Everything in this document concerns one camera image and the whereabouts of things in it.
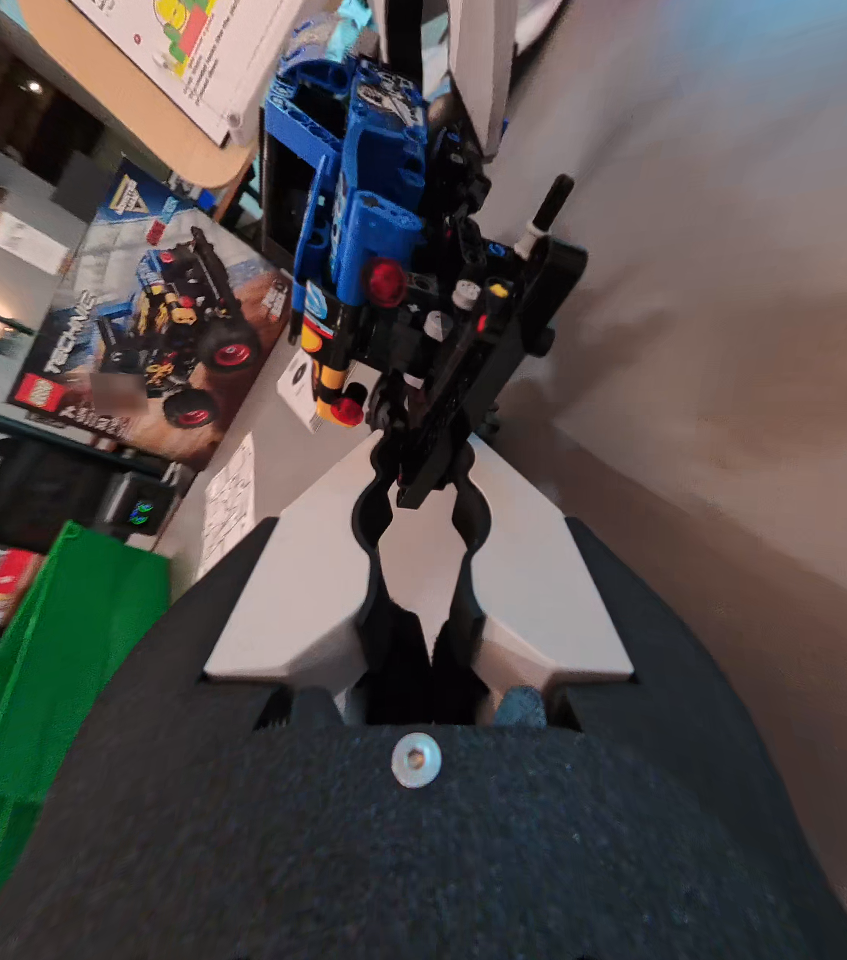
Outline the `black device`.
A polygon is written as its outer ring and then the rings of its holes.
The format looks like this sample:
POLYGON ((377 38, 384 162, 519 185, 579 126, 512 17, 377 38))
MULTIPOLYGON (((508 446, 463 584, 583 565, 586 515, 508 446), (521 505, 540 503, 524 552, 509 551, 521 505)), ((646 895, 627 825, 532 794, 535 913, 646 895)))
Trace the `black device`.
POLYGON ((46 554, 69 523, 121 542, 160 531, 176 491, 162 479, 34 439, 0 438, 0 548, 46 554))

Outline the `white sticker sheet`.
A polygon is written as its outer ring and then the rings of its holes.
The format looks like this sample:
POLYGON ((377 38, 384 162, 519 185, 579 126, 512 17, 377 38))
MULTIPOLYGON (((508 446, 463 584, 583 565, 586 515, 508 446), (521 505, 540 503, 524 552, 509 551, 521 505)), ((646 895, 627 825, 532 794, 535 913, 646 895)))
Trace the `white sticker sheet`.
POLYGON ((247 434, 204 491, 195 580, 203 578, 256 526, 255 478, 253 436, 247 434))

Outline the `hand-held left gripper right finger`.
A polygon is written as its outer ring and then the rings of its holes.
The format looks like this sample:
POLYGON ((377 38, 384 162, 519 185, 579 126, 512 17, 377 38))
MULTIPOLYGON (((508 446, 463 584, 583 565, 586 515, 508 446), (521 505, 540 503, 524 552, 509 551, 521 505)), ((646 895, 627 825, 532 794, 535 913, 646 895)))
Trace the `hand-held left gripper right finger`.
POLYGON ((465 552, 438 664, 494 694, 630 680, 631 657, 561 510, 478 437, 451 477, 465 552))

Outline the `green plastic bin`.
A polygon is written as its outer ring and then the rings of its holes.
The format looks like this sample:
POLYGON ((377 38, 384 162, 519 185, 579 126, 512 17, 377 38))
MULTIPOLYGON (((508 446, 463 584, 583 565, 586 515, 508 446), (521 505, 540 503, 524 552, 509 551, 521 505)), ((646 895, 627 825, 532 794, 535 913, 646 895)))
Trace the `green plastic bin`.
POLYGON ((0 638, 0 888, 95 700, 169 604, 167 558, 64 525, 0 638))

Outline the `yellow and red box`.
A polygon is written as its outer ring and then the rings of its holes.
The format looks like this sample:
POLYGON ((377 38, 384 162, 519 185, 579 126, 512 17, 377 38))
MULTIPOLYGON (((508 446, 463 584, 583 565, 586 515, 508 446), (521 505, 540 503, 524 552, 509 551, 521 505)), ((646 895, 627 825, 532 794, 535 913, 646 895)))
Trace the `yellow and red box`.
POLYGON ((22 549, 10 549, 0 558, 0 630, 16 614, 44 561, 44 555, 22 549))

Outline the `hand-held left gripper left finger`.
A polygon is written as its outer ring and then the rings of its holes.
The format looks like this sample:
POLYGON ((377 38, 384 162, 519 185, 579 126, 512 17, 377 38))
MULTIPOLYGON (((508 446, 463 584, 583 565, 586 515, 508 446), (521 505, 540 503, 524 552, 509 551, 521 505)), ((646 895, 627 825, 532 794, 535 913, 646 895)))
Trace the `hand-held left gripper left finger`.
POLYGON ((392 438, 373 431, 275 520, 202 672, 217 683, 318 689, 359 722, 430 722, 433 675, 417 613, 386 581, 392 438))

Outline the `lego set box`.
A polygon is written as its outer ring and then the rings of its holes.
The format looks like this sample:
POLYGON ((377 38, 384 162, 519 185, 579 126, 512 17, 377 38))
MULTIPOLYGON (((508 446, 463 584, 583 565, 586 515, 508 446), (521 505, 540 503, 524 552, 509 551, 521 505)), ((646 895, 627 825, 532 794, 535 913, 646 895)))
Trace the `lego set box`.
POLYGON ((284 270, 124 158, 7 402, 200 472, 291 306, 284 270))

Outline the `small white card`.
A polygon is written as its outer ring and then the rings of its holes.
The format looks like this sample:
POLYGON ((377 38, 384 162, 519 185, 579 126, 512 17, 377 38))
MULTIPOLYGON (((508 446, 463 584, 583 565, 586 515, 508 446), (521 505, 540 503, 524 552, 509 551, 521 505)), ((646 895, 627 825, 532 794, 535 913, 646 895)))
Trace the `small white card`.
POLYGON ((314 357, 297 349, 276 381, 276 392, 310 434, 315 434, 323 420, 318 413, 320 365, 314 357))

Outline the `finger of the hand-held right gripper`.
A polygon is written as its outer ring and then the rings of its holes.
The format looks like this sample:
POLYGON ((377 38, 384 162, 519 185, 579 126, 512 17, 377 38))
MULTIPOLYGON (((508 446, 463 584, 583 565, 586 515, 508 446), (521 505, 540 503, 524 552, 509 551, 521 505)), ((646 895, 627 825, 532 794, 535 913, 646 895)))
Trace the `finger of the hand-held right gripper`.
POLYGON ((406 79, 422 79, 424 1, 368 1, 368 5, 382 64, 406 79))
POLYGON ((449 1, 448 66, 481 156, 501 146, 517 38, 517 1, 449 1))

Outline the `lego instruction booklet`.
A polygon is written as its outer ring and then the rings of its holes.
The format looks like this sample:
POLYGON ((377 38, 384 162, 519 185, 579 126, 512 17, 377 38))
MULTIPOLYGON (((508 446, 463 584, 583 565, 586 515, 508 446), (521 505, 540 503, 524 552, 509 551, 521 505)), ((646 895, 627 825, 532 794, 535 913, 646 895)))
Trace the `lego instruction booklet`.
POLYGON ((217 146, 260 102, 301 1, 73 1, 217 146))

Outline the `blue and black lego truck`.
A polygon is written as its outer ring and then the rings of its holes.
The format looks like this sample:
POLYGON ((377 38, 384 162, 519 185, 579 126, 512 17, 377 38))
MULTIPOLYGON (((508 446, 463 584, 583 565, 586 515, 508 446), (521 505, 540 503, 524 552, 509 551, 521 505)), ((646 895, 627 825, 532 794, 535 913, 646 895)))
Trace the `blue and black lego truck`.
POLYGON ((417 82, 315 44, 278 61, 263 125, 266 148, 312 169, 289 336, 314 362, 317 414, 381 431, 397 505, 416 509, 524 359, 553 347, 589 258, 551 234, 574 179, 554 179, 515 245, 484 237, 469 123, 431 133, 417 82))

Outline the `white booklet clip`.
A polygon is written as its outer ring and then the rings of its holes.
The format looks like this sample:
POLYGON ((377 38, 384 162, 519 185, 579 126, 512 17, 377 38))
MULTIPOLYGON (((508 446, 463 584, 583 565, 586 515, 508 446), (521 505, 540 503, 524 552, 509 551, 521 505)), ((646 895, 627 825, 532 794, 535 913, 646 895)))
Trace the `white booklet clip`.
POLYGON ((252 101, 243 109, 231 109, 225 114, 226 135, 229 142, 248 148, 258 142, 261 107, 252 101))

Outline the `wooden booklet board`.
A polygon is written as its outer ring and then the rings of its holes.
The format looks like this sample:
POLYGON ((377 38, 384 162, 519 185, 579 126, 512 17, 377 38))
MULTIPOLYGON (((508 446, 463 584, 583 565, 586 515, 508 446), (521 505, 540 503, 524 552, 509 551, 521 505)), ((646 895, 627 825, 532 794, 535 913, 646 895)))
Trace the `wooden booklet board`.
POLYGON ((236 186, 259 145, 219 147, 68 1, 20 1, 31 39, 101 108, 185 181, 236 186))

